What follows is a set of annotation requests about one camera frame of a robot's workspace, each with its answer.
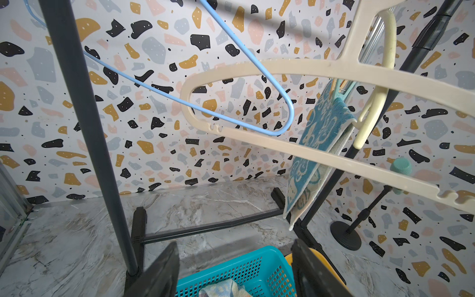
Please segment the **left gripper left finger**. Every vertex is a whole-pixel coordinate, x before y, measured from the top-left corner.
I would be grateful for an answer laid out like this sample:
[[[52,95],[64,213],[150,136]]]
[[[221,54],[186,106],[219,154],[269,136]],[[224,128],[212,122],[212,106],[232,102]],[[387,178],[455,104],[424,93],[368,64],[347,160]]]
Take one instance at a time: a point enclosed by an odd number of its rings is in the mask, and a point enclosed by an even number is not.
[[[126,290],[125,297],[174,297],[179,275],[178,245],[172,241],[140,278]]]

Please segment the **light blue wire hanger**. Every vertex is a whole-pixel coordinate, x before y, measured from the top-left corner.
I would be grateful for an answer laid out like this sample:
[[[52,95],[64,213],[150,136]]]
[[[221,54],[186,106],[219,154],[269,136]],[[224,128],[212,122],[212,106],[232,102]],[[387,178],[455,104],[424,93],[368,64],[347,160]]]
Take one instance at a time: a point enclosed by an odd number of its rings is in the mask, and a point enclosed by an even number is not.
[[[102,60],[96,58],[95,56],[93,56],[89,53],[87,53],[86,51],[83,51],[82,53],[84,54],[84,56],[88,57],[89,59],[101,64],[105,68],[121,75],[122,77],[132,81],[133,83],[136,83],[139,86],[142,86],[142,87],[144,87],[148,90],[151,90],[152,92],[157,93],[158,95],[166,97],[167,99],[170,99],[170,100],[173,100],[175,102],[180,103],[182,105],[182,107],[184,108],[185,112],[187,112],[187,111],[191,112],[191,115],[187,117],[187,119],[190,123],[192,122],[192,120],[195,119],[194,111],[197,110],[197,111],[201,111],[201,112],[203,112],[207,115],[219,118],[221,120],[227,121],[229,123],[238,125],[240,127],[243,127],[243,128],[246,128],[246,129],[249,129],[249,130],[252,130],[252,131],[262,133],[262,134],[267,135],[267,136],[279,136],[279,135],[283,134],[286,130],[288,130],[291,127],[291,124],[294,120],[293,102],[289,98],[287,92],[277,82],[277,80],[271,75],[271,73],[265,68],[265,66],[260,61],[257,60],[257,58],[251,53],[251,51],[249,49],[246,48],[244,43],[235,35],[235,33],[225,24],[223,19],[217,14],[216,10],[207,1],[202,1],[201,4],[210,13],[211,17],[219,24],[219,26],[227,33],[227,35],[236,43],[237,47],[249,58],[249,60],[251,62],[251,69],[252,70],[257,70],[258,73],[260,73],[264,77],[266,77],[269,80],[269,82],[272,83],[272,85],[277,89],[279,94],[284,99],[284,101],[285,101],[285,103],[288,107],[288,120],[286,121],[286,124],[281,129],[279,129],[277,131],[268,131],[268,130],[262,129],[261,127],[253,126],[251,124],[247,124],[245,122],[232,119],[228,116],[218,114],[214,111],[210,111],[210,110],[208,110],[206,108],[203,108],[201,106],[193,105],[192,103],[189,102],[189,99],[190,99],[190,93],[189,92],[186,92],[186,91],[183,90],[180,93],[179,98],[174,97],[174,96],[172,96],[168,93],[165,93],[161,90],[158,90],[157,88],[153,88],[152,86],[147,85],[147,84],[145,84],[145,83],[143,83],[143,82],[141,82],[141,81],[139,81],[139,80],[137,80],[137,79],[135,79],[135,78],[133,78],[133,77],[131,77],[131,76],[115,69],[115,68],[113,68],[112,66],[110,66],[110,65],[106,64],[105,62],[103,62]]]

